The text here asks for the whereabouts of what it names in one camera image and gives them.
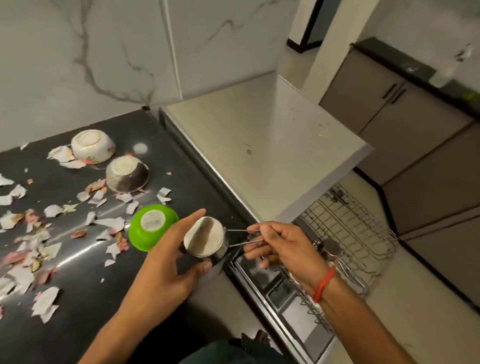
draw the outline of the green plastic bowl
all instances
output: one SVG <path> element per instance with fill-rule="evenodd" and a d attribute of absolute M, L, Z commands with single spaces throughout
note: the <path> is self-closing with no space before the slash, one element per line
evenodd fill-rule
<path fill-rule="evenodd" d="M 142 252 L 149 252 L 170 226 L 179 220 L 177 213 L 164 205 L 142 208 L 132 219 L 128 237 L 132 245 Z"/>

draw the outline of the black countertop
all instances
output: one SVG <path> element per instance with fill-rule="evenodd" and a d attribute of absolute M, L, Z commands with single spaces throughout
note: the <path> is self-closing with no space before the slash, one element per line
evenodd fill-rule
<path fill-rule="evenodd" d="M 442 88 L 432 86 L 428 80 L 436 70 L 375 37 L 354 43 L 352 46 L 414 85 L 423 88 L 471 117 L 480 119 L 480 94 L 475 90 L 456 80 L 450 81 Z"/>
<path fill-rule="evenodd" d="M 104 178 L 104 168 L 109 161 L 70 170 L 55 160 L 46 159 L 52 148 L 69 144 L 76 133 L 90 128 L 110 135 L 117 145 L 115 156 L 132 153 L 132 146 L 138 142 L 148 146 L 146 154 L 137 156 L 149 166 L 151 173 L 145 187 L 150 192 L 139 198 L 141 205 L 158 203 L 156 192 L 167 187 L 172 189 L 170 207 L 180 218 L 204 207 L 209 216 L 231 229 L 244 229 L 251 222 L 251 217 L 236 212 L 239 210 L 225 198 L 224 192 L 214 187 L 215 182 L 172 137 L 171 131 L 143 110 L 31 143 L 23 151 L 16 148 L 0 153 L 0 172 L 28 190 L 28 194 L 12 206 L 0 206 L 0 214 L 7 210 L 25 212 L 29 208 L 43 212 L 48 205 L 61 206 L 69 200 L 74 204 L 77 193 L 89 183 Z M 28 185 L 28 178 L 33 178 L 34 183 Z M 7 194 L 11 188 L 0 187 L 0 193 Z M 91 225 L 85 238 L 70 238 L 73 231 L 84 228 L 89 211 L 96 211 L 103 218 L 122 216 L 127 222 L 131 219 L 125 214 L 126 205 L 112 195 L 113 192 L 108 191 L 108 201 L 99 208 L 91 209 L 91 204 L 83 203 L 75 212 L 44 219 L 46 223 L 52 222 L 48 229 L 52 238 L 48 244 L 63 243 L 57 257 L 45 263 L 45 268 L 59 264 L 60 267 L 49 284 L 36 290 L 30 288 L 24 295 L 10 294 L 0 302 L 4 306 L 4 316 L 0 320 L 2 363 L 76 363 L 98 330 L 117 310 L 146 253 L 131 246 L 118 255 L 115 264 L 104 267 L 105 260 L 111 257 L 105 250 L 112 241 L 95 244 L 95 237 L 105 227 Z M 24 222 L 0 234 L 1 256 L 16 250 L 18 245 L 13 240 L 24 234 Z M 31 308 L 34 295 L 50 286 L 60 288 L 55 302 L 60 306 L 51 320 L 43 324 L 40 317 L 31 317 Z"/>

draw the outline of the dark green clothing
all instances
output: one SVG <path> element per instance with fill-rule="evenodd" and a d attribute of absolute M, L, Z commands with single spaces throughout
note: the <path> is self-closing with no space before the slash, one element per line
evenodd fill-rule
<path fill-rule="evenodd" d="M 192 355 L 183 359 L 180 364 L 294 364 L 270 346 L 242 335 L 240 347 L 228 340 L 212 342 Z"/>

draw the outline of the cabinet handle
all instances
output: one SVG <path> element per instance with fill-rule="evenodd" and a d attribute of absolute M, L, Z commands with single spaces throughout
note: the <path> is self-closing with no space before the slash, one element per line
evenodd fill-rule
<path fill-rule="evenodd" d="M 402 91 L 400 91 L 400 92 L 398 93 L 398 95 L 392 100 L 392 102 L 391 102 L 390 104 L 391 104 L 391 105 L 395 104 L 395 103 L 398 101 L 398 99 L 402 97 L 402 95 L 405 93 L 406 90 L 407 90 L 407 89 L 404 88 Z"/>
<path fill-rule="evenodd" d="M 387 98 L 387 96 L 390 94 L 390 92 L 393 91 L 393 89 L 397 86 L 398 84 L 393 84 L 391 88 L 388 89 L 388 91 L 386 92 L 386 94 L 384 95 L 384 97 L 382 98 Z"/>

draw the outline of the cabinet door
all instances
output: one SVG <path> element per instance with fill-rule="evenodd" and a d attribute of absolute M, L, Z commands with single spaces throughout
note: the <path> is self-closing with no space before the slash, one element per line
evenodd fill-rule
<path fill-rule="evenodd" d="M 320 106 L 358 134 L 402 83 L 402 77 L 353 49 Z"/>
<path fill-rule="evenodd" d="M 360 133 L 375 150 L 359 168 L 382 185 L 470 121 L 427 91 L 406 84 Z"/>
<path fill-rule="evenodd" d="M 407 242 L 445 278 L 480 305 L 480 217 Z"/>
<path fill-rule="evenodd" d="M 385 186 L 400 234 L 480 205 L 480 123 L 475 122 Z"/>

